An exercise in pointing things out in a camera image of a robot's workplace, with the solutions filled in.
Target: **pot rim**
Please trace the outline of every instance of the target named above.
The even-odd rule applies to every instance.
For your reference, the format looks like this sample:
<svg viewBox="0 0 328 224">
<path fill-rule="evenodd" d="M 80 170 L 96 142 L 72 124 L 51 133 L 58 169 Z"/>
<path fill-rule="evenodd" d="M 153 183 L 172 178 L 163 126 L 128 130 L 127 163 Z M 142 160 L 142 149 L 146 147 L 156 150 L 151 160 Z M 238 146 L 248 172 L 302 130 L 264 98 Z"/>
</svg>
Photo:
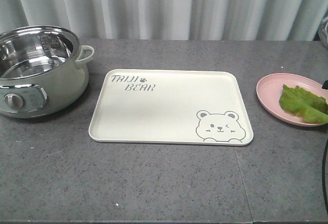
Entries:
<svg viewBox="0 0 328 224">
<path fill-rule="evenodd" d="M 78 39 L 77 35 L 75 33 L 73 33 L 72 31 L 70 31 L 66 28 L 59 27 L 59 26 L 43 26 L 43 25 L 26 26 L 26 27 L 20 27 L 20 28 L 16 28 L 16 29 L 13 29 L 13 30 L 9 30 L 7 32 L 0 33 L 0 47 L 1 47 L 1 44 L 5 43 L 6 41 L 10 40 L 11 38 L 15 38 L 15 37 L 19 36 L 19 33 L 22 33 L 22 34 L 26 33 L 27 34 L 29 32 L 33 32 L 33 30 L 37 30 L 37 29 L 40 30 L 40 31 L 44 31 L 44 32 L 56 31 L 57 33 L 62 34 L 70 42 L 72 42 L 71 38 L 73 38 L 76 41 L 76 45 L 74 44 L 74 42 L 72 42 L 73 51 L 72 51 L 71 55 L 69 57 L 67 57 L 66 60 L 62 64 L 60 64 L 60 65 L 58 65 L 54 68 L 51 68 L 47 71 L 32 74 L 32 75 L 27 75 L 27 76 L 20 76 L 20 77 L 11 77 L 11 78 L 1 78 L 0 77 L 0 80 L 19 80 L 19 79 L 26 79 L 26 78 L 31 78 L 31 77 L 47 74 L 47 73 L 49 73 L 49 72 L 51 72 L 55 69 L 58 69 L 59 67 L 64 66 L 68 62 L 72 61 L 72 59 L 79 52 L 80 43 L 79 43 L 79 39 Z"/>
</svg>

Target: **countertop seam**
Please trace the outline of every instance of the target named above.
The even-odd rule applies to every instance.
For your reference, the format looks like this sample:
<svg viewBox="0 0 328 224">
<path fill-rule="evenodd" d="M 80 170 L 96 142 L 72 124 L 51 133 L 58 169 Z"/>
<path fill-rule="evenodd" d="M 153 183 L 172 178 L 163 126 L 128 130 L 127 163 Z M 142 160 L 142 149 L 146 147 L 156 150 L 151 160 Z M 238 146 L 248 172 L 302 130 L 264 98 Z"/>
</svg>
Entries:
<svg viewBox="0 0 328 224">
<path fill-rule="evenodd" d="M 240 173 L 240 177 L 241 177 L 241 181 L 242 181 L 242 186 L 244 187 L 244 191 L 245 191 L 245 195 L 246 195 L 246 199 L 247 199 L 248 208 L 249 208 L 249 211 L 250 211 L 250 214 L 251 214 L 252 223 L 254 223 L 253 213 L 252 213 L 252 210 L 251 210 L 250 201 L 249 201 L 249 198 L 248 198 L 248 195 L 247 195 L 247 191 L 246 191 L 246 188 L 245 188 L 244 177 L 243 177 L 242 172 L 241 172 L 241 169 L 240 169 L 240 165 L 239 165 L 239 160 L 238 160 L 236 148 L 234 148 L 234 152 L 235 152 L 235 156 L 236 156 L 237 163 L 238 163 L 238 169 L 239 169 L 239 173 Z"/>
</svg>

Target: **black handle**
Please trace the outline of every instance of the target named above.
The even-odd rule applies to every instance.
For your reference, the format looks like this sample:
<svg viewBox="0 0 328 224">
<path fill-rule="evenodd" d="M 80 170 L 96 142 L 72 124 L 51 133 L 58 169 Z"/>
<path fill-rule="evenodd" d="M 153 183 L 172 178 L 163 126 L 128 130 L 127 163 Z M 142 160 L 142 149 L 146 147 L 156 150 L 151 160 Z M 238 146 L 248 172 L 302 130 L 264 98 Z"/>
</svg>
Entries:
<svg viewBox="0 0 328 224">
<path fill-rule="evenodd" d="M 323 83 L 322 88 L 328 90 L 328 80 Z"/>
</svg>

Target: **bear ear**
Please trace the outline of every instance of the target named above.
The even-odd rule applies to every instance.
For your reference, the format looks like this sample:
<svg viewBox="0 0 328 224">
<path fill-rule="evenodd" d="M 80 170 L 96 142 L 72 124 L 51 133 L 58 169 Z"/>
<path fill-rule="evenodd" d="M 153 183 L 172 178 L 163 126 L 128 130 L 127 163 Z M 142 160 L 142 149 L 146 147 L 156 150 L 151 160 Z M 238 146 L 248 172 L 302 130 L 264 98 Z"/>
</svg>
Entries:
<svg viewBox="0 0 328 224">
<path fill-rule="evenodd" d="M 238 120 L 239 116 L 236 112 L 227 111 L 224 115 L 231 117 L 234 120 Z"/>
<path fill-rule="evenodd" d="M 199 119 L 203 119 L 205 116 L 209 115 L 210 113 L 206 110 L 200 110 L 197 112 L 197 117 Z"/>
</svg>

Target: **pot handle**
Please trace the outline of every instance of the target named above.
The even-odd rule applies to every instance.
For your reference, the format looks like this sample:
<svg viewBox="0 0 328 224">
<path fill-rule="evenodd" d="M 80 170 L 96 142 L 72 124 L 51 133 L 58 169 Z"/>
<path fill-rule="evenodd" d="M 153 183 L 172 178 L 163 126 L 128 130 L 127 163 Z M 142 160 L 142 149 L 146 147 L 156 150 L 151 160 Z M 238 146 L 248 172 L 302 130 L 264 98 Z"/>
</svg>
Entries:
<svg viewBox="0 0 328 224">
<path fill-rule="evenodd" d="M 91 54 L 87 57 L 84 57 L 84 54 L 87 51 L 91 51 Z M 77 59 L 75 60 L 75 64 L 78 68 L 80 68 L 83 64 L 90 62 L 93 59 L 94 48 L 92 46 L 81 46 L 81 51 Z"/>
</svg>

